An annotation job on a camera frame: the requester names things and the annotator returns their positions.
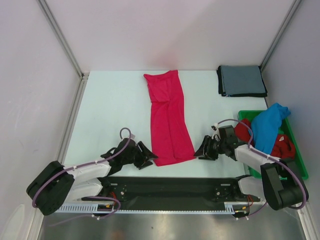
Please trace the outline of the pink t shirt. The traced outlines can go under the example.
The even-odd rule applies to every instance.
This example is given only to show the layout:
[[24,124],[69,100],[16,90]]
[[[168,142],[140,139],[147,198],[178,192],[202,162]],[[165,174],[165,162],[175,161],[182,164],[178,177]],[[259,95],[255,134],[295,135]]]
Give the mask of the pink t shirt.
[[183,163],[195,158],[195,150],[185,122],[185,101],[177,70],[144,74],[149,98],[152,152],[158,167]]

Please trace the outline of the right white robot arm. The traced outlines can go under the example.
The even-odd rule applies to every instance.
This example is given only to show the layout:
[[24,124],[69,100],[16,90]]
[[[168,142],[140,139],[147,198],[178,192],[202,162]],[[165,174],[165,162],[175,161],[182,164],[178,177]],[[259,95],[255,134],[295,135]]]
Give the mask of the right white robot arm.
[[225,155],[241,162],[261,175],[242,176],[230,188],[231,196],[242,201],[248,195],[265,200],[273,210],[302,209],[309,198],[300,171],[291,158],[277,158],[263,153],[251,144],[240,140],[231,125],[213,126],[213,135],[205,135],[194,156],[215,161]]

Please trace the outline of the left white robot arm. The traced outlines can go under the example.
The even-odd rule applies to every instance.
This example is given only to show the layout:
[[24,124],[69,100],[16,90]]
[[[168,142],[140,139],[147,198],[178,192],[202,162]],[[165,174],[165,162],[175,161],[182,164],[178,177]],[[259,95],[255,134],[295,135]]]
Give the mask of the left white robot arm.
[[32,206],[48,216],[65,203],[107,199],[111,188],[101,182],[103,178],[119,172],[124,165],[133,164],[138,170],[144,169],[157,158],[142,141],[124,138],[117,147],[92,162],[72,167],[58,161],[50,162],[29,184],[26,193]]

